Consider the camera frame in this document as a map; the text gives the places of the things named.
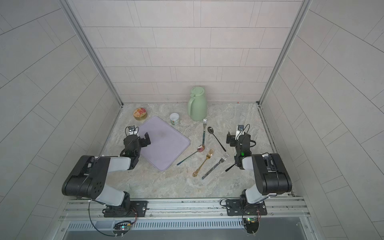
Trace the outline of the iridescent rainbow spoon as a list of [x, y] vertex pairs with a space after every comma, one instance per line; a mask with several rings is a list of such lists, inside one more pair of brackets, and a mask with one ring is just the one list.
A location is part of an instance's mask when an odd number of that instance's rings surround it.
[[191, 155], [186, 157], [184, 160], [182, 160], [179, 163], [177, 163], [177, 166], [179, 166], [181, 163], [183, 163], [185, 160], [187, 160], [188, 158], [190, 158], [194, 154], [199, 153], [199, 152], [203, 152], [204, 150], [205, 150], [205, 145], [204, 144], [200, 145], [194, 153], [192, 153]]

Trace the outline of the silver fork patterned handle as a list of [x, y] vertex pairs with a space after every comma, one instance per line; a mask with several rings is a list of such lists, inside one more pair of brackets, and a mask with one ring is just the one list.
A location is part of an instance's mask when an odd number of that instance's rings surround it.
[[202, 180], [204, 180], [210, 173], [212, 173], [220, 164], [224, 163], [228, 157], [229, 157], [228, 153], [223, 155], [219, 160], [219, 162], [216, 163], [206, 174], [203, 175]]

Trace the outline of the lilac rectangular tray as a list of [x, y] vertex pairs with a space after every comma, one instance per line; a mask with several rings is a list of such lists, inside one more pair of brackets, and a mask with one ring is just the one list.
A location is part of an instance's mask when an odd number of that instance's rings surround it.
[[165, 171], [190, 145], [190, 140], [157, 116], [139, 127], [138, 135], [149, 134], [151, 144], [141, 149], [141, 157], [159, 171]]

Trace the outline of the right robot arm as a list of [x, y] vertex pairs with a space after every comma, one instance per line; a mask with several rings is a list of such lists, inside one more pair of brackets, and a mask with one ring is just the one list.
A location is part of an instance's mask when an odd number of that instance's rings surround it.
[[255, 184], [240, 196], [241, 206], [261, 204], [269, 197], [292, 191], [292, 181], [279, 154], [252, 154], [251, 136], [247, 133], [227, 134], [226, 143], [236, 149], [235, 166], [241, 170], [252, 170]]

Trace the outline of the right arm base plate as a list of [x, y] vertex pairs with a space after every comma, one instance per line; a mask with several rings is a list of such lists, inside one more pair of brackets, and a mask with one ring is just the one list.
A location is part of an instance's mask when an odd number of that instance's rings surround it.
[[228, 216], [266, 216], [268, 214], [265, 202], [251, 205], [240, 199], [224, 199], [220, 205], [227, 210]]

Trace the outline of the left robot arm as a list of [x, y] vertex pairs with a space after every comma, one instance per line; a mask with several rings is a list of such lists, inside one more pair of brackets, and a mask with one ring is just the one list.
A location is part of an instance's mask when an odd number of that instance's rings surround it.
[[110, 207], [130, 208], [128, 193], [106, 184], [108, 173], [133, 170], [140, 158], [141, 149], [151, 144], [148, 133], [141, 138], [129, 135], [124, 139], [125, 148], [119, 156], [95, 157], [83, 155], [66, 178], [62, 194], [87, 198]]

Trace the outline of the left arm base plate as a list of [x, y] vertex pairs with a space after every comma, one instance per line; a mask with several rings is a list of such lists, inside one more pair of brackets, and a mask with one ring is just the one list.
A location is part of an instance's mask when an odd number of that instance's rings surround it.
[[148, 201], [123, 202], [121, 206], [107, 206], [103, 210], [105, 218], [133, 218], [144, 217], [148, 207]]

